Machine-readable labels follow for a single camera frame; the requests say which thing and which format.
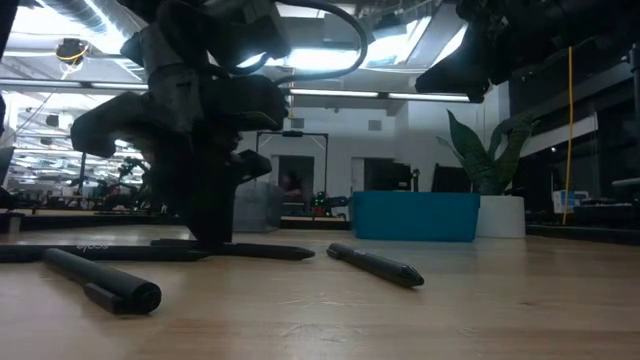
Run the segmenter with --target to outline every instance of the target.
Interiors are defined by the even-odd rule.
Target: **wall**
[[[483,104],[411,101],[397,116],[395,154],[399,162],[420,170],[420,190],[430,191],[436,164],[461,167],[452,151],[438,143],[436,136],[451,140],[450,110],[458,121],[478,134],[486,148],[491,133],[509,117],[508,84],[495,86]]]
[[[350,196],[353,158],[393,158],[395,117],[387,116],[386,110],[300,108],[296,117],[305,119],[305,133],[328,133],[327,192],[331,196]],[[381,120],[382,131],[369,131],[369,120]],[[290,124],[285,120],[285,130]],[[255,149],[255,133],[243,134],[239,150]],[[324,138],[315,137],[322,147]],[[314,157],[314,192],[324,189],[323,148],[310,137],[284,138],[282,136],[260,137],[260,154],[267,158],[277,155],[300,155]],[[270,176],[260,181],[270,181]]]
[[[573,123],[573,138],[598,130],[598,118],[589,116]],[[569,140],[569,124],[532,136],[522,149],[522,156],[531,155]]]

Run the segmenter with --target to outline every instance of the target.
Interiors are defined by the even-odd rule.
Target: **snake plant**
[[[518,168],[520,151],[535,126],[532,119],[525,118],[516,123],[509,135],[509,143],[496,159],[503,134],[500,126],[493,131],[487,151],[475,131],[460,123],[451,111],[448,113],[453,146],[441,137],[437,137],[438,142],[453,151],[480,194],[502,195]]]

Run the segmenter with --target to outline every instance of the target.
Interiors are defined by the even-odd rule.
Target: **ceiling duct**
[[[94,44],[103,52],[104,47],[118,49],[125,40],[140,31],[144,21],[129,12],[115,0],[37,0],[66,19],[83,25],[96,38],[104,39],[107,46]],[[144,69],[129,60],[119,62],[126,70],[140,79],[145,78]]]

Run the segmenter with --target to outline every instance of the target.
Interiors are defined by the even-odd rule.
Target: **white planter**
[[[524,239],[524,199],[482,196],[476,237]]]

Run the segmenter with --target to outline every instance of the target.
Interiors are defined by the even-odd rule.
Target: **wooden table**
[[[20,243],[140,244],[182,227],[23,233]],[[640,249],[560,239],[358,242],[279,231],[237,241],[306,246],[303,262],[121,263],[163,291],[117,318],[42,264],[0,265],[0,359],[640,359]],[[334,241],[415,266],[405,290],[328,258]]]

